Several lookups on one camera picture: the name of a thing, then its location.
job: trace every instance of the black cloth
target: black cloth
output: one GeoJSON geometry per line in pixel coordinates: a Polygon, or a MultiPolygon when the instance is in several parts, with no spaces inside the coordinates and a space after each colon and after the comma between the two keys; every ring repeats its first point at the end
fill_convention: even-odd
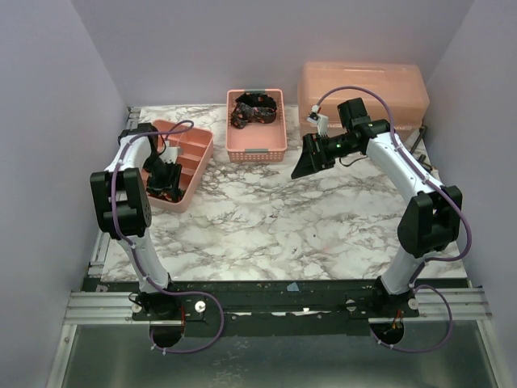
{"type": "Polygon", "coordinates": [[[269,95],[246,92],[235,100],[231,123],[243,129],[248,123],[270,124],[276,119],[276,102],[269,95]]]}

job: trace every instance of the wire connector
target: wire connector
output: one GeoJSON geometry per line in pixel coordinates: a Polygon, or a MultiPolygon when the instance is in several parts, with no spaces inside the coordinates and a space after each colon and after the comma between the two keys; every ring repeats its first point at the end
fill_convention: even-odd
{"type": "Polygon", "coordinates": [[[320,116],[318,115],[320,111],[321,108],[319,105],[313,105],[306,120],[311,124],[317,124],[320,119],[320,116]]]}

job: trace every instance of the cable clip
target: cable clip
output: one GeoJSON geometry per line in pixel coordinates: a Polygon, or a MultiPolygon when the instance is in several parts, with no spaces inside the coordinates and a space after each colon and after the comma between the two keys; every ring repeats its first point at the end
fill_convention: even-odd
{"type": "Polygon", "coordinates": [[[430,179],[431,179],[431,176],[429,174],[426,174],[426,176],[424,176],[422,178],[422,183],[427,184],[427,182],[429,182],[430,179]]]}

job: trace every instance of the screw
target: screw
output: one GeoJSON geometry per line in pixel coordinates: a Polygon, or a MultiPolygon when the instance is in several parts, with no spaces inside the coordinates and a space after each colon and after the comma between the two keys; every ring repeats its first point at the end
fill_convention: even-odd
{"type": "Polygon", "coordinates": [[[412,297],[409,301],[407,301],[407,305],[412,310],[418,310],[418,301],[414,297],[412,297]]]}
{"type": "Polygon", "coordinates": [[[347,305],[347,310],[350,311],[351,313],[353,313],[355,311],[355,309],[357,309],[357,307],[355,307],[355,306],[349,306],[349,305],[355,304],[355,301],[352,299],[348,299],[345,302],[345,304],[347,305]]]}

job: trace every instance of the metal floor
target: metal floor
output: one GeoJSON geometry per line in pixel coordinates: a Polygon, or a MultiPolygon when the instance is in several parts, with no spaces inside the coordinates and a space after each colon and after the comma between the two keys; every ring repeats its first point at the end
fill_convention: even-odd
{"type": "MultiPolygon", "coordinates": [[[[435,344],[445,323],[407,323],[406,347],[435,344]]],[[[184,339],[185,348],[206,339],[184,339]]],[[[148,328],[79,327],[65,375],[68,388],[495,388],[476,322],[456,322],[450,342],[420,355],[371,337],[225,337],[192,355],[150,351],[148,328]]]]}

